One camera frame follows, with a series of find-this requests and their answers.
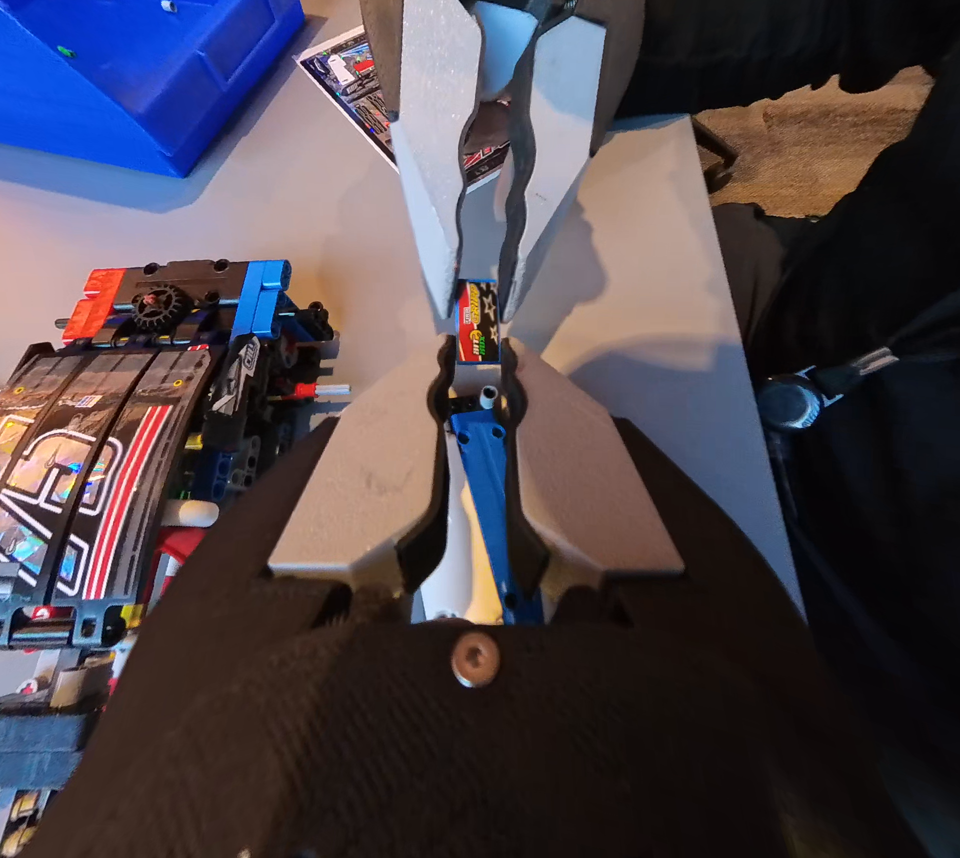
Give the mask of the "blue storage bin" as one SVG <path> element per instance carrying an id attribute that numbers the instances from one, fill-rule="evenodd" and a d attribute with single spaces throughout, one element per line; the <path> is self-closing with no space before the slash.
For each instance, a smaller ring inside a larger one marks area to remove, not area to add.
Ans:
<path id="1" fill-rule="evenodd" d="M 161 0 L 2 0 L 2 143 L 188 174 L 305 14 L 301 0 L 174 1 L 176 14 Z"/>

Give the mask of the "black toy brick race car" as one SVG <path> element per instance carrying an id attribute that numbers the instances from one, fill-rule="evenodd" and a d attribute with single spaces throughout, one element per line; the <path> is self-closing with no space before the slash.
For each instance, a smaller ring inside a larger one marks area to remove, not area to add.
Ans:
<path id="1" fill-rule="evenodd" d="M 75 772 L 149 612 L 307 429 L 338 337 L 287 260 L 93 270 L 1 395 L 2 856 Z"/>

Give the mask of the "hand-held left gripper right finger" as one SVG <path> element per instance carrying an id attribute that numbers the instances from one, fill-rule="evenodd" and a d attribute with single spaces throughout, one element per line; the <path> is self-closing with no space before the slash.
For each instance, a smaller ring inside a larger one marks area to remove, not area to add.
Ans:
<path id="1" fill-rule="evenodd" d="M 563 596 L 686 566 L 608 411 L 522 342 L 501 347 L 510 568 Z"/>

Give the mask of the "blue smooth tile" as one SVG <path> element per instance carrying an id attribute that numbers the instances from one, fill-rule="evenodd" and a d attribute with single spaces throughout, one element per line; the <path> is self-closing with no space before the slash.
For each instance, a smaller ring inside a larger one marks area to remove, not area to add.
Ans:
<path id="1" fill-rule="evenodd" d="M 500 363 L 498 285 L 491 279 L 458 281 L 457 358 L 469 365 Z"/>

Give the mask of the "blue and white brick panel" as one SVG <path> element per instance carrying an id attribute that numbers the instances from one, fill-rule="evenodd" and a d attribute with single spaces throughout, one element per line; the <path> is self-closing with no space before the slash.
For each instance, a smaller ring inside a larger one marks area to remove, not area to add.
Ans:
<path id="1" fill-rule="evenodd" d="M 481 600 L 492 608 L 490 623 L 542 625 L 539 593 L 521 592 L 510 564 L 506 509 L 506 430 L 498 418 L 500 392 L 485 385 L 469 396 L 451 398 L 448 420 L 462 465 L 479 534 L 473 553 Z"/>

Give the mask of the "holographic sticker sheet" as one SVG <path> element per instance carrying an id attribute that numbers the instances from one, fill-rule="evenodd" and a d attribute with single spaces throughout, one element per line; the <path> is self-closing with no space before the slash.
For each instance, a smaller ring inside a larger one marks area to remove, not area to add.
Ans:
<path id="1" fill-rule="evenodd" d="M 295 55 L 296 65 L 397 172 L 390 122 L 363 25 Z"/>

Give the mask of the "round dark knob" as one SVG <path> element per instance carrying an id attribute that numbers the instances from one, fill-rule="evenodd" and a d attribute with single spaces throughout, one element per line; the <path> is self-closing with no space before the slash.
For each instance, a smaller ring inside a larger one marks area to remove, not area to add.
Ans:
<path id="1" fill-rule="evenodd" d="M 823 393 L 798 373 L 767 379 L 758 387 L 755 399 L 761 423 L 774 432 L 806 430 L 826 407 Z"/>

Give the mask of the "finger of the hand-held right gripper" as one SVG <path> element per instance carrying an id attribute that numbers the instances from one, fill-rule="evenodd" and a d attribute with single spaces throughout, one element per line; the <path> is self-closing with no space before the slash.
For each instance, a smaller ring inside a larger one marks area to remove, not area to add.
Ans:
<path id="1" fill-rule="evenodd" d="M 463 145 L 478 108 L 483 46 L 478 21 L 459 0 L 403 0 L 390 139 L 423 280 L 442 321 L 459 278 Z"/>
<path id="2" fill-rule="evenodd" d="M 536 33 L 511 81 L 510 153 L 497 183 L 506 223 L 499 312 L 509 323 L 543 264 L 591 157 L 605 29 L 571 15 Z"/>

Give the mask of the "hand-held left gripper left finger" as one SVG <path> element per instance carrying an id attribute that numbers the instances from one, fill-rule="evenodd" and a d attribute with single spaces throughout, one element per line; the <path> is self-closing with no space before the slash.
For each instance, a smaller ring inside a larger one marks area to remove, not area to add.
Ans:
<path id="1" fill-rule="evenodd" d="M 436 569 L 455 358 L 454 337 L 436 336 L 342 412 L 270 554 L 272 576 L 414 592 Z"/>

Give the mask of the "grey desk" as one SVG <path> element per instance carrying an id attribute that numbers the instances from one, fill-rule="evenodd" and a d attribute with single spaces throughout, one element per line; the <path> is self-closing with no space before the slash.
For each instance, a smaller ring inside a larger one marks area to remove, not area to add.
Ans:
<path id="1" fill-rule="evenodd" d="M 311 273 L 352 402 L 448 334 L 400 175 L 298 68 L 167 197 L 3 146 L 2 356 L 80 273 L 186 259 Z M 684 573 L 412 623 L 447 451 L 417 590 L 274 577 L 328 414 L 187 558 L 21 856 L 791 855 L 809 633 L 690 121 L 640 120 L 500 337 L 607 410 Z"/>

